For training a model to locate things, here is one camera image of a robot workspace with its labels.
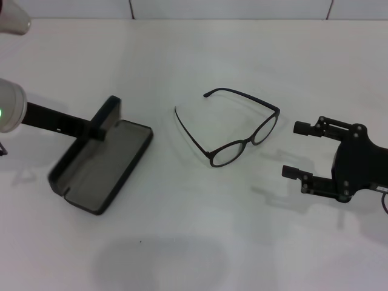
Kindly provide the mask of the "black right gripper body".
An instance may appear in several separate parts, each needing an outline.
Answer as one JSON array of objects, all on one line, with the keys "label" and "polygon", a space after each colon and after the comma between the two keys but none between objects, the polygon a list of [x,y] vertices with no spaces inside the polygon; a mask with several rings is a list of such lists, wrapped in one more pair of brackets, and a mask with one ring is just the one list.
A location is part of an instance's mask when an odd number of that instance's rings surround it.
[{"label": "black right gripper body", "polygon": [[359,190],[387,194],[387,149],[375,145],[367,128],[352,124],[345,128],[330,126],[333,139],[339,140],[332,165],[336,200],[350,202]]}]

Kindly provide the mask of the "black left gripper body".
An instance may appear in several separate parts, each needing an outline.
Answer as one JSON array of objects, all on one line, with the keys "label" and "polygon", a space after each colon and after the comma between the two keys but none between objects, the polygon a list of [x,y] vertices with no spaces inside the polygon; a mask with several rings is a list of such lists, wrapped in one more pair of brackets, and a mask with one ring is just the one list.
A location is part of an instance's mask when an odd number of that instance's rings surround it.
[{"label": "black left gripper body", "polygon": [[27,103],[24,124],[79,138],[88,136],[90,122],[31,102]]}]

